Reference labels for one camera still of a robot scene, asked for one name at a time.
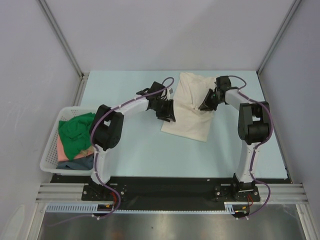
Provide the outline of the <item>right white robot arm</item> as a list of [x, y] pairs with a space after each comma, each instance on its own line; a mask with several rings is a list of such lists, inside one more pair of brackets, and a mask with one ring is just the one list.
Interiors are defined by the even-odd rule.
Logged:
[[233, 174], [229, 190], [236, 201], [245, 201], [258, 189], [255, 178], [256, 161], [260, 146], [273, 134], [273, 122], [266, 101], [256, 101], [243, 94], [239, 89], [209, 89], [200, 111], [215, 111], [219, 104], [225, 103], [238, 110], [238, 136], [242, 141], [241, 154], [236, 172]]

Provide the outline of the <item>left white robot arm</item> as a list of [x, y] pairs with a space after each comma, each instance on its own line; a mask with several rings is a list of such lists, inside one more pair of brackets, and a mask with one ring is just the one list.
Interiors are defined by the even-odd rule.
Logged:
[[98, 199], [105, 200], [110, 196], [111, 188], [107, 185], [111, 179], [109, 154], [121, 140], [125, 119], [147, 110], [155, 111], [159, 120], [176, 121], [173, 99], [136, 96], [118, 106], [102, 104], [98, 107], [89, 130], [90, 142], [94, 148], [91, 179], [96, 183], [93, 194]]

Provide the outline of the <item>cream t shirt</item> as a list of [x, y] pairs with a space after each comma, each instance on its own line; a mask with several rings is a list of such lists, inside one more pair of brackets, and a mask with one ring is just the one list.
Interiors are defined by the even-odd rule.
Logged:
[[209, 90], [216, 87], [215, 77], [181, 72], [173, 96], [175, 122], [164, 122], [161, 131], [196, 141], [206, 142], [214, 117], [213, 111], [201, 111]]

